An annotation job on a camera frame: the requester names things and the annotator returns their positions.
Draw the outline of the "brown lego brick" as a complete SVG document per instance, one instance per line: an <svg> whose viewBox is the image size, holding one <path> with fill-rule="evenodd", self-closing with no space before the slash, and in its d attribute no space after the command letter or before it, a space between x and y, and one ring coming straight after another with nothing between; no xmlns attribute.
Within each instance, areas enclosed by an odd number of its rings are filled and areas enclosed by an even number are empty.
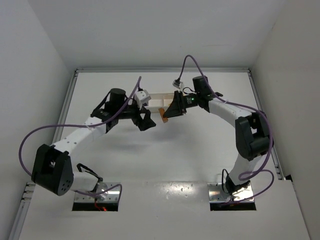
<svg viewBox="0 0 320 240"><path fill-rule="evenodd" d="M160 117L161 117L161 119L162 119L162 122L163 122L163 123L167 123L167 122L168 122L168 118L165 117L165 109L164 109L164 108L159 108L159 109L158 109L158 112L159 112L159 114L160 114Z"/></svg>

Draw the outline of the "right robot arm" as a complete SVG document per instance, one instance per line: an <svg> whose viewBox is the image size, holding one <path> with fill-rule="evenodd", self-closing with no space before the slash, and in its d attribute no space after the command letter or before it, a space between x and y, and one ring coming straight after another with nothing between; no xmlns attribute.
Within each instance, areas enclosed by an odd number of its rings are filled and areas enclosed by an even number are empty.
<svg viewBox="0 0 320 240"><path fill-rule="evenodd" d="M254 170L258 161L263 156L270 156L274 144L270 125L263 112L222 100L221 93L210 89L206 76L194 77L192 82L194 92L183 94L176 90L163 116L179 117L186 114L188 108L200 107L234 127L238 156L222 185L223 190L231 195L246 187L251 178L259 173Z"/></svg>

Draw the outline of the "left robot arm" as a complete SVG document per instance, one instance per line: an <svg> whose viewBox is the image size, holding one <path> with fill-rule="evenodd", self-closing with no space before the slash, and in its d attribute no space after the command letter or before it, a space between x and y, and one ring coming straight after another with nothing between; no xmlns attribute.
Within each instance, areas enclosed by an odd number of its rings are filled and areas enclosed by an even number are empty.
<svg viewBox="0 0 320 240"><path fill-rule="evenodd" d="M112 88L84 125L52 145L43 144L37 149L31 180L57 196L68 191L87 196L99 195L97 189L103 178L81 163L76 166L78 171L73 171L72 161L120 120L132 120L140 131L155 127L151 112L145 107L150 99L150 94L142 88L130 96L123 89Z"/></svg>

